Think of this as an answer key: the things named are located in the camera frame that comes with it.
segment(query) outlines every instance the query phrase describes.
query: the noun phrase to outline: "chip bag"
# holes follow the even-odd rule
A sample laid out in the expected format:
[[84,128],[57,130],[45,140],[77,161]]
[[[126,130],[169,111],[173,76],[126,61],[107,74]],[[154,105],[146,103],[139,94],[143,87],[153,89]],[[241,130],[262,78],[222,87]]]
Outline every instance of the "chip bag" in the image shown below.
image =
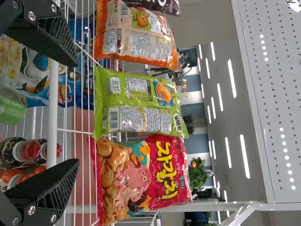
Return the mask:
[[94,138],[121,131],[189,137],[174,82],[101,67],[95,79]]
[[122,0],[98,0],[95,59],[113,58],[180,70],[167,20]]
[[144,7],[152,11],[160,11],[173,16],[181,15],[178,0],[126,0],[124,3],[126,3],[128,7]]
[[91,146],[99,225],[192,200],[180,137],[154,134],[134,144],[99,139],[96,149]]

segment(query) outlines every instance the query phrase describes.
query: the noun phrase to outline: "green snack bag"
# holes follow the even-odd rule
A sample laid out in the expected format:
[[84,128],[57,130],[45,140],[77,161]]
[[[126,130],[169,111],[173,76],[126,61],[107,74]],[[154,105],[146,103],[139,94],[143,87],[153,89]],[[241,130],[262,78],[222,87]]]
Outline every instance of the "green snack bag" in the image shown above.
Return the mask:
[[174,82],[95,68],[94,138],[115,132],[151,132],[188,138]]

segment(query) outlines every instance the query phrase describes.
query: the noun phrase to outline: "pegboard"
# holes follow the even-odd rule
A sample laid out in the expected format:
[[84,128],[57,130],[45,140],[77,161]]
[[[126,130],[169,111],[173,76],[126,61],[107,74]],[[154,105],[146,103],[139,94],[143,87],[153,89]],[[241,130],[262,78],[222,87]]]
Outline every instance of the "pegboard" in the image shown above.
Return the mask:
[[301,1],[232,3],[239,11],[234,10],[243,31],[238,38],[245,46],[248,90],[255,94],[275,202],[301,202]]

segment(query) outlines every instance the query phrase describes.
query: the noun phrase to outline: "red bottle cap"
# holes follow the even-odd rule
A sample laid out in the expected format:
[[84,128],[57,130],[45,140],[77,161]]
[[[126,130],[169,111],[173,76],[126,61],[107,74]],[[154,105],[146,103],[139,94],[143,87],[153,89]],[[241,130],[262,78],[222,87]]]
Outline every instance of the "red bottle cap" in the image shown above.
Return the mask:
[[56,144],[56,157],[59,157],[62,153],[62,146],[60,144]]
[[36,141],[26,142],[22,145],[20,155],[22,158],[29,160],[35,159],[40,155],[41,145]]

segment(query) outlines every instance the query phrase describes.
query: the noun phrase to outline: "red snack bag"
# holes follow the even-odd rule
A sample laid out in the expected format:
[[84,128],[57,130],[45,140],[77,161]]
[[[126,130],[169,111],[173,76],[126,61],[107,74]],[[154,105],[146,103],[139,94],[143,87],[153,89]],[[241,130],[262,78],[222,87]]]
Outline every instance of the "red snack bag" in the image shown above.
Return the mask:
[[[181,138],[154,134],[134,144],[99,139],[96,148],[100,225],[192,200]],[[95,164],[94,146],[91,157]]]
[[165,17],[122,0],[97,1],[95,59],[112,58],[181,70]]

